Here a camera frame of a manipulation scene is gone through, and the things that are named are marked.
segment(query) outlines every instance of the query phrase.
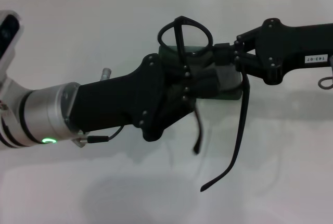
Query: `cylindrical joint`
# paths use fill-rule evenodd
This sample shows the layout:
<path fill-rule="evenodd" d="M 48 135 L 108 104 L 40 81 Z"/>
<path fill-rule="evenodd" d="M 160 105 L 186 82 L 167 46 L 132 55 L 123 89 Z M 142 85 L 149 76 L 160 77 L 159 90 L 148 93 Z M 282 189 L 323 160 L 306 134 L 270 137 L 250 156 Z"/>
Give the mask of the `cylindrical joint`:
<path fill-rule="evenodd" d="M 77 83 L 68 83 L 36 90 L 28 96 L 24 120 L 36 140 L 60 141 L 78 136 L 79 129 L 72 126 L 69 120 L 78 87 Z"/>
<path fill-rule="evenodd" d="M 102 76 L 100 77 L 101 81 L 108 80 L 110 79 L 111 76 L 111 69 L 109 68 L 104 68 L 102 71 Z"/>

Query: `white table surface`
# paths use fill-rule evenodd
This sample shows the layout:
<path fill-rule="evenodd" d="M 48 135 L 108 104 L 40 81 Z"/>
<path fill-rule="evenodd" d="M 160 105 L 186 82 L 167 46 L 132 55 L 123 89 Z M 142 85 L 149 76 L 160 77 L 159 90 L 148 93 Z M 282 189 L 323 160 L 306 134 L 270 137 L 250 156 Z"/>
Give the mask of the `white table surface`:
<path fill-rule="evenodd" d="M 333 0 L 0 0 L 0 9 L 23 18 L 8 74 L 31 89 L 95 82 L 103 67 L 128 74 L 180 15 L 205 25 L 215 43 L 270 17 L 289 26 L 333 22 Z M 199 101 L 199 156 L 193 115 L 154 143 L 126 126 L 112 142 L 82 149 L 63 141 L 2 150 L 0 223 L 331 223 L 333 93 L 317 86 L 330 75 L 297 70 L 278 86 L 251 77 L 236 165 L 204 193 L 230 162 L 240 101 Z"/>

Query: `black cable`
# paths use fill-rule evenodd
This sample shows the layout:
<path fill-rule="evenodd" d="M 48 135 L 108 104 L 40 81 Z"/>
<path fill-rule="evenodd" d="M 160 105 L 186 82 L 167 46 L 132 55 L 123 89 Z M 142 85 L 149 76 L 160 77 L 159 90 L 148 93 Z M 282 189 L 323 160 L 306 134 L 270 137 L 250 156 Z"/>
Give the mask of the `black cable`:
<path fill-rule="evenodd" d="M 110 140 L 112 140 L 113 138 L 115 138 L 119 133 L 120 133 L 120 131 L 122 131 L 123 130 L 123 128 L 124 128 L 124 126 L 121 126 L 112 136 L 110 136 L 109 137 L 109 140 L 108 141 L 110 141 Z"/>
<path fill-rule="evenodd" d="M 87 137 L 88 143 L 99 143 L 99 142 L 108 142 L 115 138 L 122 130 L 124 126 L 121 126 L 112 136 L 100 136 L 100 135 L 90 135 Z"/>
<path fill-rule="evenodd" d="M 331 56 L 329 58 L 329 63 L 331 64 L 331 68 L 332 68 L 332 73 L 333 73 L 333 56 Z M 330 86 L 323 86 L 322 83 L 323 81 L 326 81 L 326 80 L 332 80 L 332 85 Z M 324 78 L 321 78 L 319 81 L 318 81 L 318 86 L 319 88 L 323 89 L 323 90 L 330 90 L 330 89 L 333 89 L 333 77 L 324 77 Z"/>
<path fill-rule="evenodd" d="M 244 72 L 242 72 L 241 74 L 243 77 L 243 82 L 242 82 L 243 97 L 242 97 L 242 101 L 241 101 L 239 125 L 238 125 L 235 150 L 234 150 L 232 160 L 231 160 L 229 166 L 227 167 L 227 169 L 221 175 L 219 175 L 218 177 L 216 177 L 215 179 L 211 180 L 210 182 L 206 183 L 205 185 L 203 185 L 201 187 L 201 189 L 200 189 L 201 192 L 207 190 L 209 187 L 213 186 L 215 183 L 217 183 L 219 180 L 221 180 L 223 177 L 225 177 L 230 172 L 230 170 L 233 168 L 233 166 L 236 162 L 239 148 L 241 145 L 241 140 L 243 137 L 244 127 L 245 127 L 245 122 L 246 122 L 246 115 L 247 115 L 248 105 L 249 105 L 249 98 L 250 98 L 249 78 Z"/>

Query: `wire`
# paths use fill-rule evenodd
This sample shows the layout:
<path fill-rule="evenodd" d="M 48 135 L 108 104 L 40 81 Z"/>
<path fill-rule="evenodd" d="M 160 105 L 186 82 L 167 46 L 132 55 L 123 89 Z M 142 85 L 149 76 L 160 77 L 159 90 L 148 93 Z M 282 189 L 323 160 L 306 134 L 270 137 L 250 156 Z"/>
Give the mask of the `wire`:
<path fill-rule="evenodd" d="M 329 58 L 329 63 L 331 65 L 331 68 L 332 68 L 332 73 L 333 73 L 333 56 L 331 56 Z M 332 85 L 330 86 L 323 86 L 323 81 L 326 81 L 326 80 L 332 80 Z M 319 88 L 323 89 L 323 90 L 330 90 L 330 89 L 333 89 L 333 77 L 324 77 L 324 78 L 321 78 L 319 81 L 318 81 L 318 86 Z"/>
<path fill-rule="evenodd" d="M 123 130 L 123 128 L 124 128 L 124 126 L 121 126 L 112 136 L 109 137 L 108 141 L 115 138 Z"/>
<path fill-rule="evenodd" d="M 239 125 L 238 125 L 235 149 L 234 149 L 234 154 L 233 154 L 232 160 L 231 160 L 229 166 L 227 167 L 227 169 L 222 174 L 220 174 L 215 179 L 211 180 L 210 182 L 206 183 L 205 185 L 203 185 L 201 187 L 201 189 L 200 189 L 201 192 L 207 190 L 208 188 L 213 186 L 215 183 L 217 183 L 219 180 L 221 180 L 223 177 L 225 177 L 230 172 L 230 170 L 233 168 L 233 166 L 236 162 L 236 159 L 237 159 L 237 156 L 239 153 L 239 149 L 240 149 L 240 145 L 241 145 L 241 140 L 242 140 L 243 133 L 244 133 L 246 115 L 247 115 L 247 111 L 248 111 L 249 98 L 250 98 L 249 78 L 244 72 L 242 72 L 241 74 L 243 77 L 243 82 L 242 82 L 243 97 L 242 97 L 242 101 L 241 101 Z"/>

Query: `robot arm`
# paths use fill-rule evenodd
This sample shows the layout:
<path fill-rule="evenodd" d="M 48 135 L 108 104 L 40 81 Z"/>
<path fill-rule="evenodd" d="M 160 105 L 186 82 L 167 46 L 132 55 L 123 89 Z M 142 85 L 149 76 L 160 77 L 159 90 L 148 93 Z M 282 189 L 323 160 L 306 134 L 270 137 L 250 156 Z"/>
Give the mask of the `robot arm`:
<path fill-rule="evenodd" d="M 208 45 L 196 52 L 186 52 L 182 25 L 201 29 L 208 38 Z M 177 50 L 162 42 L 163 33 L 170 28 L 175 31 Z M 249 101 L 247 74 L 275 85 L 281 83 L 283 76 L 291 70 L 330 66 L 333 45 L 329 34 L 332 30 L 333 24 L 293 28 L 273 18 L 266 20 L 263 26 L 239 35 L 234 45 L 213 46 L 208 29 L 189 18 L 179 17 L 158 34 L 161 46 L 179 57 L 176 66 L 164 62 L 158 54 L 150 54 L 126 76 L 104 77 L 86 85 L 67 83 L 31 91 L 6 76 L 22 26 L 14 12 L 3 11 L 0 14 L 0 141 L 11 148 L 67 139 L 83 146 L 86 142 L 106 142 L 114 137 L 89 136 L 90 131 L 124 125 L 141 128 L 146 141 L 155 141 L 164 129 L 194 111 L 200 130 L 194 152 L 199 153 L 202 126 L 196 99 L 217 96 L 221 88 L 215 69 L 193 72 L 189 60 L 212 52 L 212 57 L 202 64 L 202 68 L 211 64 L 234 65 L 242 82 L 227 91 L 241 89 L 243 96 L 232 162 L 220 176 L 202 187 L 204 191 L 224 177 L 236 161 Z M 249 54 L 253 49 L 255 55 Z"/>

